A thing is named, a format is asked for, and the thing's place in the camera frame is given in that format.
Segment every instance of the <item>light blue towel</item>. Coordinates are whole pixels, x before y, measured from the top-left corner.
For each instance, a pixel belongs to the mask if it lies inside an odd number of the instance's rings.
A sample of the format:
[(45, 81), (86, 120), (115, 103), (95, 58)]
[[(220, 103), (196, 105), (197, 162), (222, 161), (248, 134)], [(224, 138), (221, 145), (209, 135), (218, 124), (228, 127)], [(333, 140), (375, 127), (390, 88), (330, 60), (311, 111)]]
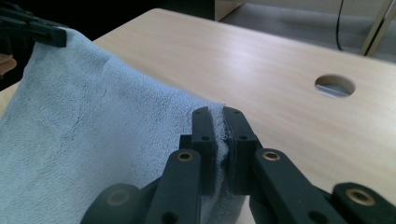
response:
[(105, 188), (146, 186), (202, 106), (219, 144), (216, 194), (203, 198), (202, 223), (235, 223), (244, 198), (223, 183), (223, 104), (164, 85), (66, 31), (66, 48), (35, 44), (0, 119), (0, 223), (79, 223)]

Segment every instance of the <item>black plastic part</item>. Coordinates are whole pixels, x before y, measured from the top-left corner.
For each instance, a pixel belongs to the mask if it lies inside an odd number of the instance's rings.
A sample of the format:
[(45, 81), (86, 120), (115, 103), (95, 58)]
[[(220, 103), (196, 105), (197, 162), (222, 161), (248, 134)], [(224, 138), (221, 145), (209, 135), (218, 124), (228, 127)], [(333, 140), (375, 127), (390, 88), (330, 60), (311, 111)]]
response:
[(145, 223), (200, 223), (201, 156), (190, 149), (173, 152), (166, 163)]
[(203, 195), (213, 195), (218, 144), (213, 128), (213, 119), (207, 106), (192, 112), (191, 148), (201, 155), (202, 193)]
[(256, 224), (277, 224), (276, 213), (257, 181), (252, 182), (248, 205)]
[(253, 170), (278, 223), (346, 223), (284, 153), (257, 150)]
[(336, 185), (331, 202), (348, 223), (396, 223), (396, 207), (372, 189), (359, 184)]
[(253, 177), (251, 163), (254, 152), (261, 144), (241, 111), (224, 106), (223, 114), (229, 147), (227, 181), (233, 194), (249, 195)]
[(66, 31), (59, 27), (66, 26), (39, 19), (18, 5), (0, 1), (0, 53), (12, 54), (17, 61), (16, 68), (0, 76), (0, 91), (21, 80), (35, 42), (66, 46)]
[(139, 189), (132, 185), (111, 186), (95, 199), (85, 213), (81, 224), (138, 223)]

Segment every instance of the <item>cable hole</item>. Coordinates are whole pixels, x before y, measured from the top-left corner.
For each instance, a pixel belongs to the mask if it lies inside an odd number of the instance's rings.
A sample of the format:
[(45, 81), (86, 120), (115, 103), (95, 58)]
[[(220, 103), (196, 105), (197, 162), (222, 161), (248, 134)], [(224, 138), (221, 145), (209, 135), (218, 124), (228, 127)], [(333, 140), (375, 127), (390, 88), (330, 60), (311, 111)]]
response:
[(345, 77), (338, 75), (325, 75), (315, 81), (317, 90), (333, 98), (343, 98), (355, 92), (355, 85)]

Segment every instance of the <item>light wood tabletop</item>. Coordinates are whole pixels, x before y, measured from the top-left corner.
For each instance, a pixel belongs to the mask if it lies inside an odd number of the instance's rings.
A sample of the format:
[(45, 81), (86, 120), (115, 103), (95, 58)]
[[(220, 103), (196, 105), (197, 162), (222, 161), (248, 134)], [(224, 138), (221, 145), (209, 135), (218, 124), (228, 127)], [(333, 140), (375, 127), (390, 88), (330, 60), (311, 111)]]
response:
[[(395, 64), (163, 9), (94, 43), (163, 83), (241, 110), (263, 146), (286, 153), (315, 186), (355, 182), (396, 204)], [(324, 75), (355, 90), (322, 94)], [(253, 222), (247, 213), (239, 223)]]

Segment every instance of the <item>towel fold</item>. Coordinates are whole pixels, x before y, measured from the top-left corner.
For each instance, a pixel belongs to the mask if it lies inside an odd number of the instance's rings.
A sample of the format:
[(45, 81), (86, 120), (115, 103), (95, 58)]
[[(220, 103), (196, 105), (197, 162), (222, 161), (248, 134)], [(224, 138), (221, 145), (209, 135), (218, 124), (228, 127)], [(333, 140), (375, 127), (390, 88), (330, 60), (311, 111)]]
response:
[(191, 112), (208, 106), (219, 144), (216, 193), (202, 223), (235, 223), (243, 197), (223, 183), (221, 109), (133, 69), (66, 29), (67, 47), (35, 44), (0, 119), (0, 223), (79, 223), (96, 196), (159, 177)]

